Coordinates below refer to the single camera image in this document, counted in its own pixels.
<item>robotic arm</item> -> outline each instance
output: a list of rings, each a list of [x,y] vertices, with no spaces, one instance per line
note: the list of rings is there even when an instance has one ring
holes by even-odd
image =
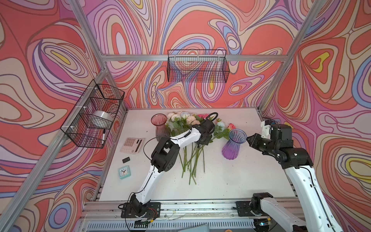
[[[262,122],[262,127],[262,135],[254,134],[247,141],[250,147],[274,157],[281,164],[295,187],[306,221],[280,206],[269,193],[253,195],[251,212],[268,214],[287,232],[342,232],[319,187],[308,152],[293,147],[292,128],[273,120]]]
[[[215,129],[215,125],[212,121],[217,117],[218,113],[211,113],[202,124],[193,125],[190,130],[180,135],[170,138],[161,138],[155,150],[152,152],[151,168],[143,185],[138,192],[133,194],[130,198],[130,211],[136,217],[142,217],[147,212],[147,203],[151,200],[152,193],[158,181],[164,174],[164,171],[168,171],[174,166],[179,150],[193,142],[197,142],[197,144],[200,145],[209,144]]]
[[[130,202],[125,203],[122,218],[139,218],[146,214],[150,204],[154,204],[149,201],[158,181],[164,171],[173,167],[180,148],[193,142],[209,144],[215,127],[209,120],[212,115],[216,115],[212,120],[218,116],[217,113],[212,113],[202,124],[194,125],[178,136],[161,138],[151,155],[151,169],[137,195],[133,194]],[[273,120],[262,122],[262,127],[262,135],[254,134],[247,141],[250,147],[261,151],[263,155],[274,157],[282,166],[295,187],[306,221],[280,206],[269,193],[253,195],[249,206],[251,213],[255,216],[268,214],[287,232],[342,232],[319,187],[308,152],[303,148],[293,147],[291,127],[277,124]]]

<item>white table surface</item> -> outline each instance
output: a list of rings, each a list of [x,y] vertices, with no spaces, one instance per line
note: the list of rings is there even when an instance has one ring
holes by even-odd
[[[151,117],[158,113],[167,115],[174,110],[129,110],[122,129],[111,166],[109,168],[100,201],[128,200],[131,192],[137,192],[143,184],[150,168],[150,161],[143,150],[137,154],[121,153],[120,148],[127,137],[145,138],[144,143],[155,137],[155,126]],[[233,123],[243,130],[247,136],[261,134],[260,119],[254,108],[248,109],[190,109],[189,113],[205,114],[218,112],[219,118],[226,123]],[[245,142],[240,147],[239,155],[234,160],[227,160],[221,149],[227,140],[215,139],[205,146],[205,173],[203,173],[202,156],[198,160],[196,182],[191,180],[189,172],[182,175],[179,156],[176,164],[166,172],[157,185],[151,200],[191,200],[191,199],[238,199],[252,197],[253,193],[269,192],[274,197],[294,197],[290,183],[281,165],[271,156],[263,156],[261,152],[249,147]],[[148,156],[157,145],[157,140],[150,141],[145,151]],[[130,157],[125,164],[122,159]],[[131,176],[120,179],[118,169],[129,165]]]

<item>colorful swirl pattern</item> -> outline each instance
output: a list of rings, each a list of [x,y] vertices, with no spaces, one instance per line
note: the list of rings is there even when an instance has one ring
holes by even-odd
[[[108,54],[217,49],[286,54],[311,1],[85,1]],[[370,36],[367,1],[328,1],[265,114],[291,125],[316,163],[344,231],[370,231]],[[131,108],[254,107],[278,62],[230,62],[226,84],[168,83],[166,62],[110,62]],[[9,203],[99,72],[67,0],[0,2],[0,203]],[[122,112],[103,149],[67,142],[13,227],[71,231],[96,188]]]
[[[0,2],[0,213],[100,71],[68,2]],[[121,120],[103,149],[65,143],[13,231],[73,229]]]
[[[276,55],[287,52],[310,7],[311,2],[304,0],[106,0],[85,4],[83,9],[106,54],[223,48],[234,55]],[[166,81],[166,64],[113,61],[108,67],[127,92],[125,103],[129,108],[256,107],[279,65],[230,62],[226,84],[170,84]],[[251,81],[248,90],[238,94],[229,91],[231,83],[258,75],[260,81]]]
[[[344,231],[371,232],[371,5],[327,1],[264,116],[293,127]]]

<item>glass vase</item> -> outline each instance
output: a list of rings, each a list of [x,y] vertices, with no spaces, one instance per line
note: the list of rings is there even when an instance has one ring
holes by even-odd
[[[167,121],[167,117],[164,114],[155,114],[151,118],[151,123],[156,126],[156,137],[164,136],[170,137],[170,131],[165,126]]]
[[[233,129],[229,132],[229,140],[224,145],[221,153],[228,160],[234,160],[240,151],[240,145],[246,141],[247,135],[243,130]]]

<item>black cable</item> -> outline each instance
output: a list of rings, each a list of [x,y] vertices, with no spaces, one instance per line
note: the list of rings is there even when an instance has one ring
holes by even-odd
[[[274,226],[272,226],[272,228],[270,228],[267,232],[270,232],[271,230],[273,230],[273,228],[278,224],[278,222],[276,222],[276,224]]]
[[[150,140],[148,140],[148,141],[144,144],[144,146],[143,146],[143,153],[144,153],[145,156],[147,156],[147,154],[146,154],[145,151],[144,151],[144,147],[147,145],[147,143],[148,143],[149,141],[151,141],[151,140],[153,140],[153,139],[155,139],[155,138],[168,138],[168,137],[166,137],[166,136],[157,136],[157,137],[154,137],[154,138],[151,138]]]
[[[214,115],[214,114],[216,114],[216,116],[213,118],[213,120],[210,120],[209,118],[210,118],[210,116],[211,115]],[[209,114],[205,119],[209,119],[210,121],[214,121],[217,117],[218,117],[218,113],[217,112],[214,112],[214,113],[211,113],[211,114]]]
[[[130,200],[131,195],[132,195],[132,194],[141,193],[141,192],[145,189],[145,187],[147,187],[147,184],[148,184],[148,182],[150,181],[150,179],[151,179],[151,177],[152,177],[152,174],[153,174],[153,173],[151,173],[150,177],[148,178],[147,183],[145,184],[145,186],[144,186],[144,188],[143,188],[142,190],[140,190],[139,192],[136,192],[136,193],[131,192],[131,193],[129,194],[128,202],[127,202],[126,204],[119,204],[117,208],[119,208],[120,210],[123,210],[123,209],[124,209],[124,205],[125,205],[125,214],[126,214],[126,207],[127,207],[127,205],[129,204],[129,200]],[[126,228],[128,228],[129,232],[132,232],[132,231],[129,229],[128,224],[126,223],[126,217],[125,217],[125,225],[126,225]]]
[[[172,140],[179,140],[179,139],[184,138],[186,135],[189,135],[189,134],[190,134],[190,133],[185,134],[183,137],[180,137],[180,138],[172,138]],[[143,153],[144,153],[145,156],[147,156],[147,154],[146,154],[145,151],[144,151],[144,147],[147,145],[147,143],[148,143],[149,141],[151,141],[151,140],[153,140],[153,139],[155,139],[155,138],[169,138],[169,137],[166,137],[166,136],[157,136],[157,137],[154,137],[154,138],[151,138],[150,140],[148,140],[148,141],[144,144],[144,146],[143,146]]]
[[[327,221],[330,223],[330,226],[331,226],[332,230],[335,232],[335,229],[334,229],[334,227],[333,227],[333,225],[332,225],[332,223],[331,223],[331,221],[330,221],[330,218],[329,218],[329,216],[327,215],[327,212],[326,212],[325,206],[323,205],[322,200],[321,200],[321,198],[319,197],[319,193],[318,193],[317,189],[315,188],[315,185],[314,185],[314,182],[313,182],[312,173],[311,173],[310,170],[309,170],[308,168],[306,168],[306,167],[301,167],[301,166],[299,166],[299,168],[306,169],[306,170],[309,172],[309,175],[311,176],[312,186],[313,186],[314,190],[315,190],[316,193],[317,193],[317,196],[318,196],[319,202],[321,203],[322,208],[324,209],[325,215],[326,215],[326,217],[327,217]]]
[[[263,117],[263,118],[270,119],[270,120],[274,121],[278,125],[278,129],[281,130],[281,126],[276,120],[274,120],[272,118],[267,118],[267,117]],[[276,149],[276,145],[277,145],[277,140],[278,140],[278,136],[277,136],[276,142],[275,142],[275,149]]]

